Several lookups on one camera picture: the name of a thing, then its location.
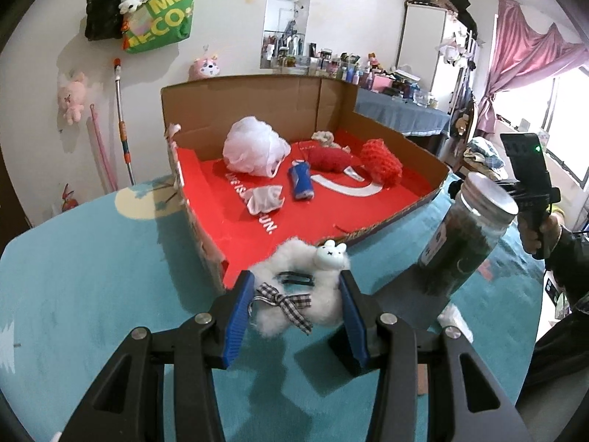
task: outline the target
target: red mesh sponge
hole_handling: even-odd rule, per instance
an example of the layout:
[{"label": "red mesh sponge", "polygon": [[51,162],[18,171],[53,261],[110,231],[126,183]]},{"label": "red mesh sponge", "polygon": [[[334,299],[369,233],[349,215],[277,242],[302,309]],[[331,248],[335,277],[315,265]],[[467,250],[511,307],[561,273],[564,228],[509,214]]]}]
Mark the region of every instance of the red mesh sponge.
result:
[{"label": "red mesh sponge", "polygon": [[343,172],[352,164],[352,156],[339,148],[314,146],[308,150],[307,162],[317,171]]},{"label": "red mesh sponge", "polygon": [[403,176],[403,165],[383,140],[368,140],[362,146],[360,159],[376,184],[397,186]]}]

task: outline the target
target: blue tablecloth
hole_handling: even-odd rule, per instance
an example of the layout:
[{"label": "blue tablecloth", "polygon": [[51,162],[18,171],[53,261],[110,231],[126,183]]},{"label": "blue tablecloth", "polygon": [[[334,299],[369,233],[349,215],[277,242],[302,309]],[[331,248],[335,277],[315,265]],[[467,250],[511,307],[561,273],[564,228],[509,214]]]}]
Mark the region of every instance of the blue tablecloth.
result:
[{"label": "blue tablecloth", "polygon": [[362,88],[358,90],[355,111],[405,136],[450,134],[449,114]]},{"label": "blue tablecloth", "polygon": [[[136,326],[179,326],[215,297],[177,198],[141,184],[83,204],[14,240],[0,260],[0,388],[33,439],[49,441],[91,381]],[[415,261],[450,205],[430,204],[350,248],[360,288],[373,292]],[[541,265],[510,227],[485,268],[454,302],[473,346],[516,400],[540,318]],[[232,442],[364,440],[376,372],[350,379],[329,350],[332,329],[294,328],[264,340],[246,332],[228,371],[214,371]],[[164,394],[166,440],[174,440],[172,369]],[[427,397],[419,398],[425,440]]]}]

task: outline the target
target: jar lid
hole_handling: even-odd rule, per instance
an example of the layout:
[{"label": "jar lid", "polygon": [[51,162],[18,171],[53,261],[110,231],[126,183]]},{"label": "jar lid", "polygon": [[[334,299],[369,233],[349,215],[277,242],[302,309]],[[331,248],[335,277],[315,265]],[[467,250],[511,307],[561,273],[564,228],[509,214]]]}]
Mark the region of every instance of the jar lid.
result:
[{"label": "jar lid", "polygon": [[469,172],[462,185],[462,194],[483,217],[498,224],[507,227],[517,216],[518,207],[514,199],[484,174]]}]

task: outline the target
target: label sticker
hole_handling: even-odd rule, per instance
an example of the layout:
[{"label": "label sticker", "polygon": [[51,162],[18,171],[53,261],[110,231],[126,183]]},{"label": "label sticker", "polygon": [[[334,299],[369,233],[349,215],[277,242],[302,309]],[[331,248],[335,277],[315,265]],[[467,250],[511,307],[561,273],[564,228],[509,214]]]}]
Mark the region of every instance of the label sticker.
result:
[{"label": "label sticker", "polygon": [[442,222],[428,246],[421,253],[421,263],[427,266],[446,242],[446,224]]}]

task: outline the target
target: red paper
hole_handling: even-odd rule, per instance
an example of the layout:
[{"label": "red paper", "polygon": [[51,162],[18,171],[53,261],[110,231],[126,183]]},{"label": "red paper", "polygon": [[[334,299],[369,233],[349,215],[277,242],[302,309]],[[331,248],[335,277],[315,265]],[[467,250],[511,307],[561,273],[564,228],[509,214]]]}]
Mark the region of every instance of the red paper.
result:
[{"label": "red paper", "polygon": [[[336,140],[342,145],[349,145],[353,154],[358,154],[361,149],[362,141],[347,133],[338,132]],[[188,207],[196,216],[199,232],[207,236],[203,241],[207,253],[214,252],[225,258],[223,284],[226,288],[233,287],[243,269],[266,259],[276,246],[291,237],[298,236],[315,245],[326,239],[370,228],[432,191],[425,178],[405,167],[399,186],[383,189],[374,196],[345,196],[313,183],[313,200],[295,201],[288,170],[293,160],[304,159],[301,148],[310,145],[313,143],[293,144],[290,156],[273,179],[236,174],[227,169],[222,159],[201,162],[193,150],[178,149]],[[322,174],[344,186],[363,187],[370,184],[366,172],[359,168],[360,160],[356,156],[353,165],[360,175],[367,178],[364,183],[345,174],[311,173]],[[284,206],[268,215],[250,215],[239,191],[270,185],[283,186]]]}]

